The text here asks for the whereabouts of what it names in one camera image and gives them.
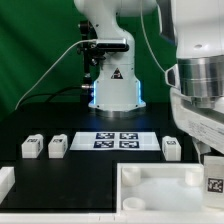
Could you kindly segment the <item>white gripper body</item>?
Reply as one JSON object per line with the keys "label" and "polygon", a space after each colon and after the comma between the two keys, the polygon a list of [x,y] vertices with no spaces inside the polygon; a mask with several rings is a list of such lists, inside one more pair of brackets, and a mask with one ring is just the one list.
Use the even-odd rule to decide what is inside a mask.
{"label": "white gripper body", "polygon": [[224,97],[215,102],[214,108],[198,108],[189,97],[171,88],[170,102],[173,119],[180,130],[224,154]]}

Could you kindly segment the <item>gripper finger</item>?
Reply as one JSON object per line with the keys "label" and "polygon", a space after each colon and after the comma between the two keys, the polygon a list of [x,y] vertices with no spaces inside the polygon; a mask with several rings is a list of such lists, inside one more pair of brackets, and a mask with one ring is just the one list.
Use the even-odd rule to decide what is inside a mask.
{"label": "gripper finger", "polygon": [[211,152],[210,146],[203,143],[202,141],[199,141],[196,138],[192,138],[192,143],[193,143],[193,145],[196,149],[197,155],[198,155],[198,162],[202,163],[201,156],[206,154],[206,153]]}

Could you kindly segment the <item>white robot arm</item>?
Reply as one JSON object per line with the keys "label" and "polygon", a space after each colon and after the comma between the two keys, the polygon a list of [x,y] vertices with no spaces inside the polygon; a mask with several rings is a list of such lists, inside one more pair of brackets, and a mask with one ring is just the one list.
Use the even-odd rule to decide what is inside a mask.
{"label": "white robot arm", "polygon": [[176,44],[176,64],[164,72],[177,127],[198,150],[224,155],[224,0],[74,0],[96,32],[102,54],[89,107],[105,115],[145,106],[135,76],[135,41],[118,16],[159,14],[160,32]]}

